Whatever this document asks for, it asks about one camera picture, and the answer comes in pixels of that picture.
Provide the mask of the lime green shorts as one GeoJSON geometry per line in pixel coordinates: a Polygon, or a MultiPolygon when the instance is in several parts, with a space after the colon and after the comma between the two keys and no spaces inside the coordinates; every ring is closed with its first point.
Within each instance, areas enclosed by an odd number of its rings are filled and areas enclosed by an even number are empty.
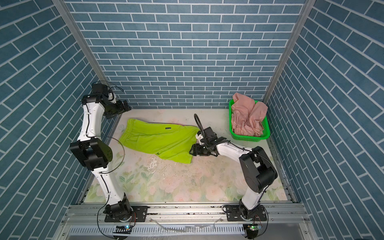
{"type": "Polygon", "coordinates": [[[128,119],[120,142],[127,148],[156,155],[160,159],[190,164],[191,147],[197,142],[199,128],[176,124],[153,124],[128,119]]]}

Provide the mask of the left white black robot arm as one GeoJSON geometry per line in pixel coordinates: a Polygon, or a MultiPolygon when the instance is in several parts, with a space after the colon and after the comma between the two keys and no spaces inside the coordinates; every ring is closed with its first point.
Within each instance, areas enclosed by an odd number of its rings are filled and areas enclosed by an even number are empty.
{"type": "Polygon", "coordinates": [[[134,216],[129,200],[119,187],[109,164],[113,160],[112,149],[102,141],[102,118],[114,117],[131,110],[127,101],[111,99],[104,94],[85,95],[82,129],[77,140],[70,144],[70,151],[80,164],[90,170],[98,180],[106,198],[103,213],[106,222],[129,222],[134,216]]]}

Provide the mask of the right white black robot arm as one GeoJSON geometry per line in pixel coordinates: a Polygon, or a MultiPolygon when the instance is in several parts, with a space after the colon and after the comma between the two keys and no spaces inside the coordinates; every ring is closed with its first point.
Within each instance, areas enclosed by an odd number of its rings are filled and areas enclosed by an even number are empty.
{"type": "Polygon", "coordinates": [[[204,138],[196,135],[197,143],[190,150],[193,156],[225,156],[241,165],[246,184],[246,193],[239,202],[240,215],[245,220],[254,218],[261,205],[261,198],[277,179],[278,173],[261,147],[240,147],[224,137],[204,138]]]}

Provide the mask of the pink shorts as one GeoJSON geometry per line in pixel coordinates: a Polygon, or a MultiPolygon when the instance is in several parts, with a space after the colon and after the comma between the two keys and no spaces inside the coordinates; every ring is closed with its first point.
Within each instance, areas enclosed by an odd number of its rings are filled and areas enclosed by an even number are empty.
{"type": "Polygon", "coordinates": [[[252,98],[235,93],[232,110],[232,131],[236,135],[261,137],[264,127],[263,120],[268,111],[267,105],[263,102],[255,102],[252,98]]]}

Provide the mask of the green plastic basket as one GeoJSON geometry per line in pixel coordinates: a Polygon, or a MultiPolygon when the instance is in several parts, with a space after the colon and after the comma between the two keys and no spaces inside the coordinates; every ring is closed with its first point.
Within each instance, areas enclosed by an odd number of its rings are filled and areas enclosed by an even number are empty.
{"type": "Polygon", "coordinates": [[[234,100],[229,101],[229,130],[230,133],[233,137],[234,140],[239,140],[239,141],[248,141],[248,142],[259,142],[261,140],[266,140],[270,137],[271,132],[270,132],[270,127],[269,127],[269,122],[267,116],[262,121],[262,126],[263,126],[263,133],[259,137],[254,137],[254,136],[244,136],[244,135],[237,135],[233,131],[233,124],[232,124],[232,105],[234,104],[234,100]]]}

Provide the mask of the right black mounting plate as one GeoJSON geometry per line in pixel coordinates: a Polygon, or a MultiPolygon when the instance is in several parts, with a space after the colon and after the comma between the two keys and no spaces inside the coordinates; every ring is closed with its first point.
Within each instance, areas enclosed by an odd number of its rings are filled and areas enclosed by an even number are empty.
{"type": "Polygon", "coordinates": [[[266,221],[267,212],[263,205],[258,205],[252,210],[248,210],[244,206],[239,205],[224,205],[222,206],[223,212],[227,216],[229,222],[239,221],[266,221]]]}

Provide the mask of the black mounting plate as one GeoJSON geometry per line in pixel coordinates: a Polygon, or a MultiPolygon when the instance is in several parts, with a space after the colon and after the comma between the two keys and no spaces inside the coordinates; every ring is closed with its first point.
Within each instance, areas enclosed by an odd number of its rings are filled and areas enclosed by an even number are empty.
{"type": "Polygon", "coordinates": [[[129,218],[126,220],[121,220],[120,217],[117,217],[117,215],[107,215],[105,217],[104,222],[106,223],[133,223],[133,222],[145,222],[147,213],[148,213],[148,206],[131,206],[131,213],[129,214],[129,218]]]}
{"type": "Polygon", "coordinates": [[[224,205],[222,206],[223,212],[227,216],[229,222],[239,221],[266,221],[267,212],[263,205],[258,205],[252,210],[248,210],[244,206],[239,205],[224,205]]]}

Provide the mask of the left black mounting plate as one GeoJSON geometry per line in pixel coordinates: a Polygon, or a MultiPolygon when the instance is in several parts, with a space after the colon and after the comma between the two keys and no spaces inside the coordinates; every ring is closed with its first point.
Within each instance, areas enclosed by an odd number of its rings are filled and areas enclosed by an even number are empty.
{"type": "Polygon", "coordinates": [[[126,220],[121,220],[120,217],[117,217],[117,215],[107,215],[105,217],[104,222],[106,223],[133,223],[133,222],[145,222],[147,213],[148,213],[148,206],[131,206],[131,213],[129,214],[129,218],[126,220]]]}

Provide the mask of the left aluminium corner post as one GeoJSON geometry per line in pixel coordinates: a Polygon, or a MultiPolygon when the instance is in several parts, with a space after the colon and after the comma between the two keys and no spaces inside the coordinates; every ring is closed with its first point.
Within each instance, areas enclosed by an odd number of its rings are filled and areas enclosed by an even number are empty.
{"type": "Polygon", "coordinates": [[[95,74],[95,77],[96,77],[94,79],[95,80],[94,83],[91,80],[88,81],[86,83],[85,89],[82,90],[80,94],[76,94],[76,96],[80,98],[80,101],[83,104],[96,103],[96,104],[100,104],[103,108],[105,108],[104,105],[107,102],[116,103],[118,99],[114,92],[113,92],[113,95],[110,96],[110,98],[106,98],[105,96],[102,96],[102,95],[92,94],[92,84],[102,83],[104,85],[109,86],[112,89],[112,91],[113,91],[113,87],[110,86],[110,83],[107,81],[105,74],[103,73],[100,65],[98,64],[96,58],[94,57],[94,54],[92,53],[88,43],[86,42],[78,25],[76,24],[76,21],[72,16],[72,14],[70,13],[66,3],[64,1],[53,1],[53,4],[55,5],[59,14],[61,15],[67,27],[69,28],[71,34],[76,40],[77,45],[80,47],[84,56],[88,60],[88,63],[92,68],[92,72],[95,74]]]}

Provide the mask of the aluminium corner post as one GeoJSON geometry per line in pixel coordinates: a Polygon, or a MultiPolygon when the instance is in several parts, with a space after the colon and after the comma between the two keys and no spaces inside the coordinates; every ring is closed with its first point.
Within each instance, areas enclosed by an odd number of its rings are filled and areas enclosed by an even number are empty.
{"type": "Polygon", "coordinates": [[[105,74],[103,73],[100,65],[98,64],[96,58],[94,57],[94,54],[92,53],[88,43],[86,42],[78,25],[76,24],[76,21],[72,16],[72,14],[70,13],[66,3],[64,1],[53,1],[53,4],[55,5],[59,14],[61,15],[67,27],[69,28],[71,34],[76,40],[77,45],[80,47],[84,56],[88,60],[88,63],[92,68],[92,72],[95,74],[95,77],[96,77],[94,79],[95,80],[94,83],[91,80],[88,81],[86,83],[85,89],[82,90],[80,94],[76,94],[76,96],[80,98],[80,101],[83,104],[96,103],[96,104],[100,104],[103,108],[105,108],[104,105],[107,102],[116,103],[118,99],[114,92],[113,92],[113,95],[110,96],[110,98],[106,98],[105,96],[102,96],[102,95],[92,94],[92,84],[102,83],[104,85],[109,86],[112,89],[112,91],[113,91],[113,87],[110,86],[110,83],[107,81],[105,74]]]}
{"type": "Polygon", "coordinates": [[[289,40],[287,41],[287,45],[285,47],[285,50],[284,50],[284,52],[283,52],[283,54],[279,60],[279,64],[276,67],[274,75],[271,78],[270,84],[266,89],[266,93],[265,93],[264,98],[262,100],[265,104],[270,99],[270,97],[274,91],[274,88],[276,87],[276,85],[279,81],[279,77],[281,76],[281,74],[283,72],[283,69],[284,69],[284,67],[285,67],[285,65],[289,59],[289,56],[290,56],[298,38],[299,38],[299,35],[300,35],[300,33],[304,27],[306,20],[309,17],[309,14],[310,14],[315,2],[316,2],[315,0],[305,1],[305,4],[304,4],[304,6],[300,12],[299,17],[298,17],[298,21],[293,28],[291,36],[290,36],[289,40]]]}

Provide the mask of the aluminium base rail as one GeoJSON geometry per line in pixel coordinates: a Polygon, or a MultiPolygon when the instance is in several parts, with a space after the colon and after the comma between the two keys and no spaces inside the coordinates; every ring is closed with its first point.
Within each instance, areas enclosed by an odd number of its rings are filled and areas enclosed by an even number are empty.
{"type": "MultiPolygon", "coordinates": [[[[145,222],[139,224],[214,224],[229,223],[222,210],[224,205],[236,203],[133,203],[132,206],[148,206],[145,222]]],[[[263,202],[266,208],[266,221],[239,221],[234,223],[255,222],[269,224],[306,224],[310,218],[303,206],[291,202],[263,202]]]]}

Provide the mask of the right aluminium corner post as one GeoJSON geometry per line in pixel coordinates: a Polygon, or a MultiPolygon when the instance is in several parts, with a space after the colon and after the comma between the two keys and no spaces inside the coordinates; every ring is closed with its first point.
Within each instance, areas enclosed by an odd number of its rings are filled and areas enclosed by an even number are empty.
{"type": "Polygon", "coordinates": [[[290,56],[298,38],[299,38],[299,35],[300,35],[300,33],[304,27],[306,20],[309,17],[309,14],[310,14],[315,2],[316,2],[315,0],[305,1],[305,4],[304,4],[304,6],[300,12],[299,17],[298,17],[298,21],[293,28],[291,36],[290,36],[289,40],[287,41],[287,45],[285,47],[285,50],[284,50],[284,52],[283,52],[283,54],[279,60],[279,64],[276,67],[274,75],[271,78],[270,84],[266,89],[266,93],[265,93],[264,98],[262,100],[265,104],[270,99],[270,97],[274,91],[274,88],[276,87],[276,85],[279,81],[279,77],[281,76],[281,74],[283,72],[283,69],[284,69],[284,67],[285,67],[285,65],[289,59],[289,56],[290,56]]]}

